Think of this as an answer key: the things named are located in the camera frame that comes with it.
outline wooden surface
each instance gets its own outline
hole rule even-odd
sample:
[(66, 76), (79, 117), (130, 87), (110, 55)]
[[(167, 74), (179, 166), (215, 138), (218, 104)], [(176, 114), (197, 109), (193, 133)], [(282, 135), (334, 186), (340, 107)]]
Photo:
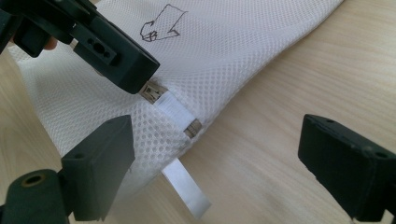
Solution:
[[(396, 2), (346, 0), (238, 93), (181, 158), (213, 205), (194, 220), (160, 175), (105, 223), (349, 223), (297, 158), (304, 114), (396, 152)], [(9, 183), (60, 168), (18, 68), (0, 56), (0, 203)], [(386, 214), (382, 223), (390, 223)]]

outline white cloth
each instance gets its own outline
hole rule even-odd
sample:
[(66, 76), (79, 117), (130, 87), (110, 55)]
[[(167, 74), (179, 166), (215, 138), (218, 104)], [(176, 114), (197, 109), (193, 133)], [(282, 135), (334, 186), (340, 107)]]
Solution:
[(45, 51), (37, 59), (17, 48), (10, 51), (35, 111), (62, 155), (106, 120), (132, 116), (136, 160), (119, 196), (135, 194), (185, 153), (256, 73), (315, 29), (341, 2), (103, 0), (97, 4), (161, 63), (153, 79), (203, 124), (193, 139), (140, 95), (121, 91), (99, 77), (68, 46)]

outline black line drawing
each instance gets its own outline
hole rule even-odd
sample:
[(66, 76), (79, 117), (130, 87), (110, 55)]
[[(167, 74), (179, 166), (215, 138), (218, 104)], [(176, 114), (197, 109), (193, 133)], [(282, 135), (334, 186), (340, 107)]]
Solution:
[(175, 26), (186, 12), (170, 4), (166, 5), (154, 21), (146, 22), (143, 25), (140, 30), (142, 39), (152, 42), (179, 36), (180, 33), (175, 30)]

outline wood grain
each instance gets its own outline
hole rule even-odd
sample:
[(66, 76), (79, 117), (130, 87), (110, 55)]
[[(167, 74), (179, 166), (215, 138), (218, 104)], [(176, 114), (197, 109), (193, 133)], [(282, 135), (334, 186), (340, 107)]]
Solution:
[[(349, 223), (297, 158), (304, 114), (396, 152), (396, 2), (346, 0), (255, 76), (181, 161), (213, 203), (194, 220), (159, 175), (105, 223)], [(18, 68), (0, 56), (0, 203), (29, 171), (59, 169)], [(390, 223), (386, 214), (382, 223)]]

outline mesh bag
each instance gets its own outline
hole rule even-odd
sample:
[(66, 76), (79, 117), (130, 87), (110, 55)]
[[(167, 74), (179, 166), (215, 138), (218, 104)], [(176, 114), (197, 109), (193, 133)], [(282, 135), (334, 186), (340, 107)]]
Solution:
[(233, 96), (342, 0), (103, 0), (98, 10), (161, 66), (152, 79), (203, 124), (190, 139), (161, 110), (126, 93), (69, 46), (17, 61), (39, 119), (63, 156), (108, 119), (130, 114), (136, 159), (119, 196), (136, 194), (181, 156)]

